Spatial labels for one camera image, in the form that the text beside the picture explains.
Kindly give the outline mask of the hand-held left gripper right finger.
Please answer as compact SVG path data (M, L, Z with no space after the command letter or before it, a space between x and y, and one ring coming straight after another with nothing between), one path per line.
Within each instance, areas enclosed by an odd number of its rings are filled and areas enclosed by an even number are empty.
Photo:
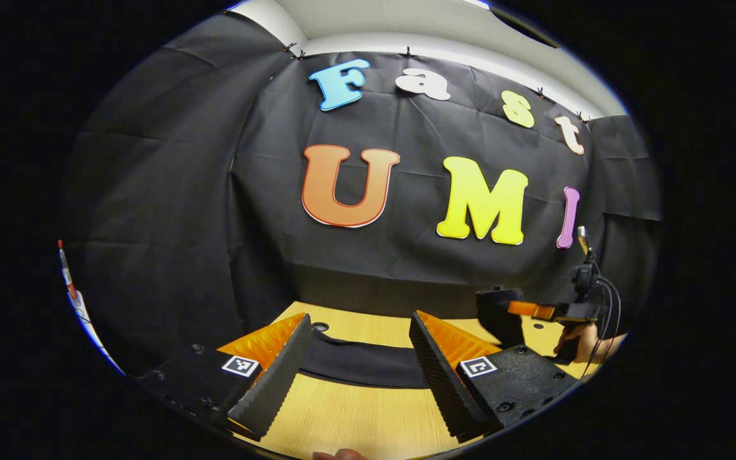
M418 310L409 337L450 436L490 436L534 416L579 383L525 344L499 348Z

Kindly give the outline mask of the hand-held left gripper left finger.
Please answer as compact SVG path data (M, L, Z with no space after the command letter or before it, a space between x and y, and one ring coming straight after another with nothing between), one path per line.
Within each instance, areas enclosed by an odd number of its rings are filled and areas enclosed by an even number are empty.
M202 426L260 441L313 335L310 316L301 312L219 348L193 344L137 382Z

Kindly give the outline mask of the black jeans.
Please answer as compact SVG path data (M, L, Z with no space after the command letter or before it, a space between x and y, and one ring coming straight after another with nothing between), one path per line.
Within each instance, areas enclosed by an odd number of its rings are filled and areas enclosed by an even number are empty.
M508 303L520 301L522 297L519 289L503 290L500 286L494 286L473 295L466 294L462 301L466 306L467 318L478 321L483 329L499 340L496 346L505 349L524 344L521 318L507 312ZM445 318L436 315L434 309L427 309L426 312L447 322L457 318L453 312ZM298 372L310 378L343 385L429 389L414 347L344 341L319 331L314 332Z

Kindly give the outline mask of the black backdrop cloth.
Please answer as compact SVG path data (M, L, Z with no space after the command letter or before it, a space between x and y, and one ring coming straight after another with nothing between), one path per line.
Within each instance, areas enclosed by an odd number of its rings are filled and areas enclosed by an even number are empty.
M138 64L78 135L62 238L100 338L147 372L223 346L295 301L475 318L495 284L572 295L564 190L622 297L648 305L659 181L627 116L435 56L345 50L297 60L243 15L216 15Z

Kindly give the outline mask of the red and white pole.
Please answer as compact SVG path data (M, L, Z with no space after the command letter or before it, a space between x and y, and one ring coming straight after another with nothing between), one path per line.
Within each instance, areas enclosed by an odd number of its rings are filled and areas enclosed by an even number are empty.
M65 283L66 288L66 294L69 300L69 303L71 305L71 309L73 309L74 314L79 320L79 323L84 329L85 333L90 338L91 343L93 343L94 347L96 347L99 352L103 355L103 357L108 361L111 366L117 370L120 376L127 376L126 372L121 369L119 364L117 364L117 361L115 361L112 357L110 352L106 349L104 346L102 340L100 340L100 337L98 333L96 332L95 326L93 325L93 320L91 320L91 317L89 315L89 312L86 307L86 303L84 301L84 297L82 297L82 292L79 291L78 288L74 285L74 280L72 277L72 273L70 271L69 262L65 255L65 249L63 245L63 241L59 239L57 241L57 252L58 252L58 258L59 258L59 264L61 264L61 273L62 277Z

